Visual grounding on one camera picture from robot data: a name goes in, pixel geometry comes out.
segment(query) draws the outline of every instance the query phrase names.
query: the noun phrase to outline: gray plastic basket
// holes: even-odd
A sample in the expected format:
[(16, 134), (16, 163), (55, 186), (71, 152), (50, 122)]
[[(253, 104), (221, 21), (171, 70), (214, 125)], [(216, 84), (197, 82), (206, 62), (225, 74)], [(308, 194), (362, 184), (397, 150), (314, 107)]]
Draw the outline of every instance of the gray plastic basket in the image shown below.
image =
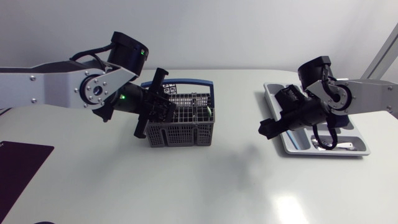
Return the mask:
[[(149, 121), (146, 134), (151, 147), (209, 146), (215, 122), (213, 82), (190, 78), (168, 79), (163, 84), (192, 84), (210, 87), (210, 93), (173, 94), (169, 100), (176, 104), (169, 123)], [(150, 86), (150, 82), (141, 84)]]

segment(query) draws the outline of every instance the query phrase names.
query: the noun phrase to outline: white table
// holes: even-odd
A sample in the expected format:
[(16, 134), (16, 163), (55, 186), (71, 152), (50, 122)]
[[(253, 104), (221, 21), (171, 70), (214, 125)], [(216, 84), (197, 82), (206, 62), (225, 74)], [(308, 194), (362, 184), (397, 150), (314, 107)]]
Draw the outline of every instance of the white table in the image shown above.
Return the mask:
[[(170, 70), (215, 85), (210, 147), (150, 148), (137, 115), (31, 106), (0, 116), (0, 141), (54, 146), (4, 223), (397, 223), (398, 121), (351, 116), (368, 157), (290, 156), (258, 134), (275, 70)], [(144, 71), (135, 81), (152, 79)]]

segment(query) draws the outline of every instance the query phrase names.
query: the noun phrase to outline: basket handle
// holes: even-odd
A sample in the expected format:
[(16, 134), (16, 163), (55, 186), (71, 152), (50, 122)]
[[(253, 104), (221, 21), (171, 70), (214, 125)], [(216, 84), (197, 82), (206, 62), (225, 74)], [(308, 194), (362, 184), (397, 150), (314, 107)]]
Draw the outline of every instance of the basket handle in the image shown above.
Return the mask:
[[(144, 82), (141, 83), (141, 87), (147, 88), (150, 87), (152, 82)], [(190, 84), (190, 85), (203, 85), (208, 86), (210, 88), (210, 98), (211, 98), (211, 107), (214, 108), (214, 87), (213, 82), (208, 80), (199, 80), (196, 78), (169, 78), (163, 80), (163, 85), (165, 84)]]

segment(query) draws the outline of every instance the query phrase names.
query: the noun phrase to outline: black cable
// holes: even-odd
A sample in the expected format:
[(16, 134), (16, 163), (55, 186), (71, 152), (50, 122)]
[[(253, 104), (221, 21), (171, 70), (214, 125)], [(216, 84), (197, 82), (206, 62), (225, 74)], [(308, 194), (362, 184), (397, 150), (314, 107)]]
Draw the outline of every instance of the black cable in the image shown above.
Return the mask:
[(109, 44), (109, 45), (107, 45), (105, 47), (100, 47), (100, 48), (97, 48), (97, 49), (92, 49), (92, 50), (86, 50), (86, 51), (83, 51), (83, 52), (79, 52), (79, 53), (75, 54), (73, 57), (71, 57), (69, 60), (76, 61), (79, 58), (87, 56), (87, 55), (92, 55), (92, 54), (98, 54), (98, 53), (101, 53), (101, 52), (105, 52), (107, 50), (111, 50), (112, 48), (114, 48), (115, 45), (116, 45), (115, 43), (111, 43), (111, 44)]
[(337, 81), (337, 79), (335, 78), (335, 77), (333, 77), (333, 76), (328, 76), (328, 78), (330, 78), (331, 80), (333, 80), (333, 81)]
[(4, 109), (4, 111), (0, 112), (0, 116), (3, 115), (4, 113), (6, 113), (7, 111), (11, 110), (11, 108), (8, 109)]
[(337, 133), (336, 133), (336, 129), (334, 129), (334, 128), (329, 128), (329, 133), (330, 133), (330, 136), (331, 136), (331, 139), (332, 139), (331, 146), (325, 145), (325, 144), (320, 140), (319, 135), (318, 135), (318, 127), (317, 127), (317, 125), (312, 126), (312, 131), (313, 131), (313, 134), (315, 135), (315, 139), (318, 141), (318, 145), (319, 145), (320, 147), (322, 147), (322, 148), (324, 148), (324, 149), (326, 149), (326, 150), (332, 150), (332, 149), (334, 149), (334, 148), (337, 146)]
[(323, 76), (322, 76), (322, 80), (321, 80), (323, 90), (327, 93), (328, 96), (330, 96), (330, 98), (333, 99), (334, 102), (339, 102), (339, 101), (340, 101), (340, 96), (339, 96), (338, 94), (333, 93), (333, 92), (330, 90), (330, 88), (329, 88), (329, 85), (328, 85), (328, 81), (329, 81), (329, 78), (328, 78), (328, 71), (329, 71), (328, 65), (325, 65), (325, 66), (322, 68), (322, 74), (323, 74)]
[(94, 58), (97, 60), (97, 62), (99, 63), (99, 65), (101, 66), (101, 69), (102, 69), (103, 71), (105, 71), (105, 64), (104, 64), (104, 62), (103, 62), (96, 54), (91, 54), (90, 56), (94, 57)]

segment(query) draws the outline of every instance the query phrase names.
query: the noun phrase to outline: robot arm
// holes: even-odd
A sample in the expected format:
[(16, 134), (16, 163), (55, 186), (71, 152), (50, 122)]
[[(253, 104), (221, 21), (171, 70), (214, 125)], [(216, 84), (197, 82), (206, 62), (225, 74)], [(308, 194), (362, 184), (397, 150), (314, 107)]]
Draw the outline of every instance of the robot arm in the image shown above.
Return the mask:
[[(97, 53), (111, 50), (107, 62)], [(96, 61), (77, 59), (90, 55)], [(92, 110), (104, 122), (113, 111), (139, 114), (134, 135), (145, 138), (148, 119), (170, 121), (175, 105), (163, 92), (168, 72), (158, 68), (149, 90), (131, 83), (141, 74), (148, 49), (140, 42), (115, 32), (108, 46), (80, 52), (69, 61), (33, 68), (0, 68), (0, 108), (47, 104)]]
[[(259, 133), (268, 139), (287, 130), (312, 127), (314, 136), (324, 149), (337, 144), (335, 128), (349, 123), (348, 114), (386, 110), (398, 117), (398, 84), (381, 80), (336, 80), (330, 70), (329, 57), (322, 56), (298, 69), (303, 93), (293, 85), (280, 90), (275, 98), (282, 111), (281, 119), (260, 122)], [(327, 122), (333, 142), (322, 144), (317, 124)]]
[(336, 115), (388, 111), (398, 118), (398, 84), (382, 80), (338, 80), (328, 84), (338, 101), (326, 94), (321, 81), (307, 87), (307, 90), (326, 102)]

